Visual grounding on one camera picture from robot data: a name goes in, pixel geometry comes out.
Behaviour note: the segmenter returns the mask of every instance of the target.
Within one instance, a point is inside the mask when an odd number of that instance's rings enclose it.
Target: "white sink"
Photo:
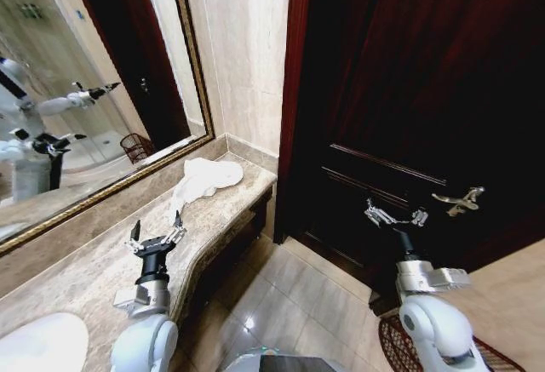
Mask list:
[[[79,372],[88,344],[87,327],[80,317],[49,314],[0,339],[0,370]]]

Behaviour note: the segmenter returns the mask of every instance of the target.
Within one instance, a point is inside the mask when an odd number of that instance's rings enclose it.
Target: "wall tile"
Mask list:
[[[278,153],[289,0],[204,1],[226,132]]]

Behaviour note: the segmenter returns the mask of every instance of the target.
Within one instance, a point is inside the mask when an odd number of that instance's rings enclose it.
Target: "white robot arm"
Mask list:
[[[399,317],[413,340],[426,372],[488,372],[485,361],[473,342],[468,319],[454,306],[434,294],[460,289],[471,284],[462,269],[434,269],[429,261],[415,254],[407,226],[422,227],[427,213],[417,210],[412,220],[399,221],[368,200],[365,214],[379,227],[397,233],[404,246],[404,260],[397,263],[396,287],[402,301]]]
[[[166,314],[170,307],[166,256],[183,237],[179,212],[174,229],[166,236],[142,243],[140,221],[136,222],[126,243],[142,259],[141,276],[135,286],[116,293],[113,305],[141,319],[129,326],[116,340],[112,355],[112,372],[167,372],[178,340],[178,327]]]

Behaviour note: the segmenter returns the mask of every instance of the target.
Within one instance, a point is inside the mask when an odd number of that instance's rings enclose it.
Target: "beige marble wall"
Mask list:
[[[257,148],[248,142],[237,138],[232,134],[227,134],[227,149],[249,162],[255,163],[258,166],[273,172],[278,172],[278,156],[273,155],[263,149]],[[274,212],[276,210],[276,184],[272,187],[272,197],[267,203],[267,219],[265,227],[261,231],[268,238],[273,238],[274,235]]]
[[[201,59],[209,64],[207,85],[216,78],[226,132],[277,155],[288,1],[190,0]]]
[[[217,159],[226,152],[223,135],[0,258],[0,297],[165,193],[183,177],[186,159]]]
[[[476,336],[528,371],[543,370],[545,240],[471,274],[471,289],[443,295],[470,319]]]
[[[189,0],[189,8],[197,39],[198,55],[201,60],[201,67],[203,67],[204,83],[206,84],[214,131],[215,135],[219,136],[225,133],[225,124],[223,110],[221,109],[220,88],[215,72],[214,48],[206,15],[206,1]]]

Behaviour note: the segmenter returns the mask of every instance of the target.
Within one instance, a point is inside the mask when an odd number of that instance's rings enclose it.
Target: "marble countertop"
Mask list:
[[[236,186],[220,189],[213,197],[201,198],[183,209],[187,235],[167,257],[171,312],[176,320],[185,311],[195,273],[202,270],[199,266],[205,265],[206,256],[228,243],[241,220],[251,219],[245,217],[250,215],[249,207],[276,180],[274,174],[230,153],[219,160],[240,163],[244,178]],[[109,370],[112,344],[131,324],[125,312],[112,306],[113,297],[119,289],[133,285],[141,271],[141,260],[123,242],[138,219],[141,239],[166,234],[172,223],[172,218],[166,217],[171,194],[172,189],[5,295],[0,300],[0,336],[52,312],[72,312],[89,331],[83,370]]]

